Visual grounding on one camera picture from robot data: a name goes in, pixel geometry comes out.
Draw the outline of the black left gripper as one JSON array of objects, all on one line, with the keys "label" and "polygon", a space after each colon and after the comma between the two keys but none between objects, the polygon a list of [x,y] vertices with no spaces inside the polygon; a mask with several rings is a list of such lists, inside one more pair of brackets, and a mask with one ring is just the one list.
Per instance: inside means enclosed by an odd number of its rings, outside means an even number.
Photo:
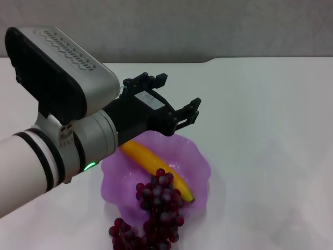
[{"label": "black left gripper", "polygon": [[171,136],[195,123],[201,99],[197,97],[175,110],[165,98],[151,91],[163,87],[166,81],[165,73],[154,77],[147,72],[123,81],[123,94],[106,106],[106,114],[116,128],[118,146],[146,131]]}]

